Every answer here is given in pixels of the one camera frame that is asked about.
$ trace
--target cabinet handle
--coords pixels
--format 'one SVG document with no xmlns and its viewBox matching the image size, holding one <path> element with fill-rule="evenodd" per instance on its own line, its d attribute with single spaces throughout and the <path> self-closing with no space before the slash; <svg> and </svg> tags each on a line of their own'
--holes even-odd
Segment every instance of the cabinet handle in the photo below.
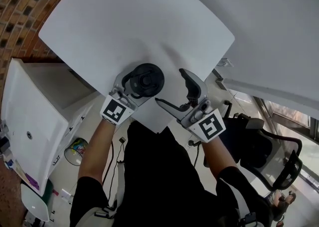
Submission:
<svg viewBox="0 0 319 227">
<path fill-rule="evenodd" d="M 55 164 L 57 164 L 57 162 L 60 160 L 60 155 L 58 155 L 58 157 L 56 157 L 56 161 L 55 162 L 53 162 L 53 164 L 52 165 L 54 165 L 55 166 Z"/>
</svg>

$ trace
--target brick wall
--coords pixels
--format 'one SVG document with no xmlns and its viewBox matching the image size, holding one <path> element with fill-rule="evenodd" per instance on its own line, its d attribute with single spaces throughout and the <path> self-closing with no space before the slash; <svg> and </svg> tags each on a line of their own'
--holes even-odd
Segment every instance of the brick wall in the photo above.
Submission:
<svg viewBox="0 0 319 227">
<path fill-rule="evenodd" d="M 25 62 L 60 61 L 38 37 L 59 1 L 0 0 L 0 99 L 10 58 Z"/>
</svg>

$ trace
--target black cable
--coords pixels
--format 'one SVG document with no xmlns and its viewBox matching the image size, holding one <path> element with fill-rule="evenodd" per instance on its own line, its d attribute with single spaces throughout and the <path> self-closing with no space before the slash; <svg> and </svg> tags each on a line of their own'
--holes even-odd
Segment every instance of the black cable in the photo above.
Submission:
<svg viewBox="0 0 319 227">
<path fill-rule="evenodd" d="M 195 162 L 194 162 L 194 168 L 196 166 L 196 163 L 197 163 L 197 159 L 198 159 L 198 155 L 199 155 L 199 146 L 200 146 L 201 142 L 198 142 L 198 145 L 197 145 L 197 155 L 196 155 L 196 159 L 195 159 Z"/>
<path fill-rule="evenodd" d="M 113 178 L 114 178 L 114 174 L 115 174 L 115 168 L 116 168 L 116 166 L 118 164 L 118 159 L 119 159 L 119 156 L 120 156 L 120 153 L 121 153 L 121 150 L 122 150 L 122 146 L 124 147 L 124 145 L 121 144 L 120 151 L 119 151 L 118 157 L 116 158 L 116 163 L 115 163 L 114 170 L 113 170 L 113 176 L 112 176 L 111 185 L 110 185 L 110 192 L 109 192 L 109 199 L 111 197 L 111 189 L 112 189 Z"/>
<path fill-rule="evenodd" d="M 106 170 L 106 173 L 105 173 L 105 176 L 104 176 L 102 185 L 104 185 L 106 176 L 108 175 L 108 172 L 109 172 L 109 170 L 110 170 L 111 164 L 112 164 L 112 162 L 113 162 L 113 158 L 114 158 L 114 146 L 113 146 L 113 141 L 111 142 L 111 147 L 112 147 L 112 158 L 111 158 L 110 164 L 109 164 L 109 166 L 108 166 L 108 169 Z"/>
</svg>

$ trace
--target table top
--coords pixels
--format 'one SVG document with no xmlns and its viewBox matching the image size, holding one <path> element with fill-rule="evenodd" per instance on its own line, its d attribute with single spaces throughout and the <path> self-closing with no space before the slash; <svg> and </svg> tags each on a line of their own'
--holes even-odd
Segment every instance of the table top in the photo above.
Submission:
<svg viewBox="0 0 319 227">
<path fill-rule="evenodd" d="M 204 80 L 234 41 L 199 0 L 61 0 L 39 37 L 105 96 L 129 65 L 153 63 L 165 76 L 157 97 L 178 106 L 187 102 L 178 69 Z M 172 119 L 153 98 L 133 117 L 154 132 Z"/>
</svg>

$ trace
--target white floor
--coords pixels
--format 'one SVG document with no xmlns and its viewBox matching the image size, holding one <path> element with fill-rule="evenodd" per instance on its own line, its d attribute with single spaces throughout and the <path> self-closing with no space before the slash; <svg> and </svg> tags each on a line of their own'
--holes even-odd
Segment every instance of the white floor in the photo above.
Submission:
<svg viewBox="0 0 319 227">
<path fill-rule="evenodd" d="M 208 86 L 209 98 L 212 101 L 213 107 L 218 108 L 222 116 L 224 116 L 226 112 L 226 105 L 224 105 L 223 102 L 224 100 L 229 100 L 233 104 L 231 114 L 230 114 L 231 117 L 235 113 L 245 113 L 248 116 L 257 117 L 257 118 L 262 117 L 258 111 L 256 103 L 250 96 L 241 92 L 236 92 L 236 91 L 229 92 L 229 91 L 221 90 L 215 83 L 215 79 L 216 77 L 213 74 L 210 74 L 209 77 L 206 79 L 205 83 Z M 83 121 L 81 127 L 77 131 L 77 134 L 76 134 L 77 137 L 82 137 L 88 142 L 90 141 L 96 127 L 101 121 L 99 112 L 103 102 L 104 102 L 104 97 L 100 96 L 97 99 L 92 110 L 89 112 L 89 114 Z M 114 143 L 115 158 L 117 157 L 120 150 L 121 143 L 119 142 L 119 139 L 121 137 L 124 137 L 126 140 L 128 139 L 127 128 L 129 124 L 130 124 L 130 120 L 127 120 L 125 123 L 123 123 L 122 126 L 120 126 L 118 130 L 116 130 L 114 134 L 113 143 Z M 194 162 L 196 158 L 197 149 L 195 147 L 189 147 L 188 141 L 190 139 L 196 140 L 196 138 L 193 137 L 188 131 L 184 130 L 176 122 L 176 120 L 172 120 L 168 124 L 168 126 L 173 132 L 176 140 L 187 149 L 191 161 Z M 165 150 L 165 147 L 159 145 L 159 150 Z M 120 154 L 119 160 L 123 159 L 123 156 L 124 156 L 124 152 L 122 151 Z M 107 166 L 109 164 L 110 159 L 111 159 L 111 153 L 109 153 Z M 203 160 L 204 160 L 204 153 L 202 148 L 200 147 L 199 157 L 196 164 L 196 170 L 199 174 L 199 177 L 205 189 L 212 193 L 215 193 L 216 181 L 213 175 L 211 174 L 210 170 L 204 167 Z M 115 165 L 115 159 L 113 160 L 113 163 L 110 167 L 110 171 L 108 173 L 108 176 L 103 186 L 103 189 L 107 197 L 109 197 L 109 188 L 110 188 L 111 178 L 113 175 L 114 165 Z M 252 185 L 258 190 L 258 192 L 264 196 L 267 193 L 267 190 L 263 186 L 263 184 L 247 170 L 241 167 L 240 169 L 243 172 L 243 174 L 247 177 L 247 179 L 252 183 Z M 79 167 L 75 167 L 71 165 L 70 163 L 67 162 L 65 158 L 63 158 L 61 162 L 59 163 L 59 165 L 55 168 L 55 170 L 51 174 L 50 179 L 53 182 L 54 189 L 59 192 L 59 196 L 54 196 L 53 211 L 55 211 L 55 213 L 51 214 L 51 219 L 54 220 L 54 222 L 50 222 L 50 226 L 57 226 L 57 227 L 69 226 L 69 215 L 70 215 L 71 205 L 69 205 L 67 201 L 72 200 L 71 196 L 74 195 L 75 193 L 78 171 L 79 171 Z M 114 194 L 117 189 L 117 183 L 118 182 L 117 182 L 117 169 L 116 169 L 113 185 L 112 185 L 112 190 L 111 190 L 111 199 L 110 199 L 111 202 L 114 199 Z"/>
</svg>

